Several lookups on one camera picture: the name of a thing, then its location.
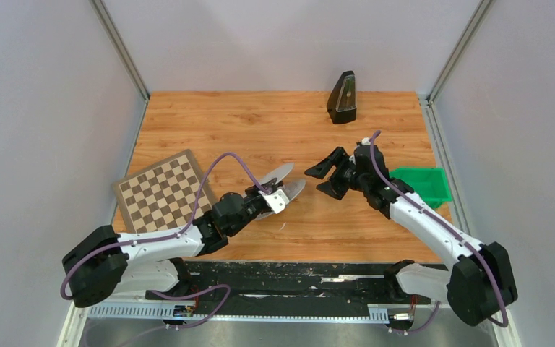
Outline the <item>white plastic cable spool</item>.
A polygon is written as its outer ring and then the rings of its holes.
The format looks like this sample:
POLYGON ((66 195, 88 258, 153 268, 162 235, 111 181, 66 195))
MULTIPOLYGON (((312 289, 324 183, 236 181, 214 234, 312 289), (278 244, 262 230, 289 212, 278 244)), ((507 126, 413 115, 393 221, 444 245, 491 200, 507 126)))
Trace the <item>white plastic cable spool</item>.
POLYGON ((302 193, 304 187, 306 186, 306 180, 297 179, 295 181, 284 182, 284 179, 291 173, 291 171, 294 169, 294 166, 295 166, 295 163, 283 164, 282 166, 274 169, 273 171, 269 172, 265 177, 260 179, 259 183, 267 191, 264 193, 271 194, 276 189, 282 187, 284 188, 285 193, 288 195, 290 199, 290 203, 293 200, 295 200, 295 198, 297 198, 297 196, 299 196, 300 193, 302 193))

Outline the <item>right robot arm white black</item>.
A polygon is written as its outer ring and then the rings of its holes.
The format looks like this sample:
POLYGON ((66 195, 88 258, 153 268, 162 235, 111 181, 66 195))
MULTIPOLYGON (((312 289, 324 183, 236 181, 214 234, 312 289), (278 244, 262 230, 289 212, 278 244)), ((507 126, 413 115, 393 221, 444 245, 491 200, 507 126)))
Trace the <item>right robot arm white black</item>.
POLYGON ((476 326, 492 320, 519 298, 508 251, 498 242, 484 244, 455 228, 429 207, 414 188, 390 176, 376 145, 358 142, 353 154, 336 147, 305 175, 319 179, 317 190, 336 200, 361 192, 368 205, 408 229, 439 256, 445 269, 402 260, 384 276, 384 292, 392 301, 419 295, 447 303, 462 322, 476 326))

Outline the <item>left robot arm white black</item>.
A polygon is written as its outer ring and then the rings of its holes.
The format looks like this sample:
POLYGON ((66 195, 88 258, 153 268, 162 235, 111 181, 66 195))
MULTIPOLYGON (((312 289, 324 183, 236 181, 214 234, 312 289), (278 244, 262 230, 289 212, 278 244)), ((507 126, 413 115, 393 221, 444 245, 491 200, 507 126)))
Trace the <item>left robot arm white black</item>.
POLYGON ((192 280, 177 272, 171 260, 216 252, 253 220, 281 213, 289 202, 283 189, 251 196, 231 192, 183 227, 118 234, 110 225, 100 226, 63 257, 61 296, 79 308, 130 291, 167 292, 184 299, 192 280))

